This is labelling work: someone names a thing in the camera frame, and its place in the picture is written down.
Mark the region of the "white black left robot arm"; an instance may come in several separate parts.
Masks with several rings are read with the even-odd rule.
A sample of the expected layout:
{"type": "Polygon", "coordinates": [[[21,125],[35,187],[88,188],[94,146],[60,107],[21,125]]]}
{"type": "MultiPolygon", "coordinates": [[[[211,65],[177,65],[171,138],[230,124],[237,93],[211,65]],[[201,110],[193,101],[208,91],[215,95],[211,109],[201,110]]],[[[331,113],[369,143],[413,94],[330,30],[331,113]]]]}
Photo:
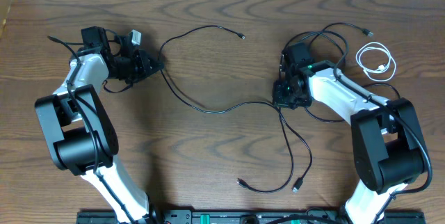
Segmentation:
{"type": "Polygon", "coordinates": [[[50,157],[92,184],[113,208],[119,223],[163,223],[162,213],[130,177],[118,157],[118,136],[99,94],[110,79],[131,88],[163,69],[140,48],[141,33],[114,34],[103,27],[81,30],[79,49],[52,37],[71,51],[70,71],[52,94],[35,101],[35,112],[50,157]]]}

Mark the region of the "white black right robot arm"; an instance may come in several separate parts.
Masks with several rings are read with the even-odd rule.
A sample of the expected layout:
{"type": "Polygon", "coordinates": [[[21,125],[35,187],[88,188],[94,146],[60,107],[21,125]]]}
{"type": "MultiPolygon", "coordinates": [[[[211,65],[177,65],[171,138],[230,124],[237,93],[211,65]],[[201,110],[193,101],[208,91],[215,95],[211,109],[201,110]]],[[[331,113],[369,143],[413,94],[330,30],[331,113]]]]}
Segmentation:
{"type": "Polygon", "coordinates": [[[275,106],[295,109],[321,102],[351,127],[359,183],[343,207],[349,223],[377,223],[390,201],[407,194],[408,184],[432,166],[413,104],[390,100],[351,81],[330,61],[315,61],[305,43],[282,50],[280,72],[273,86],[275,106]]]}

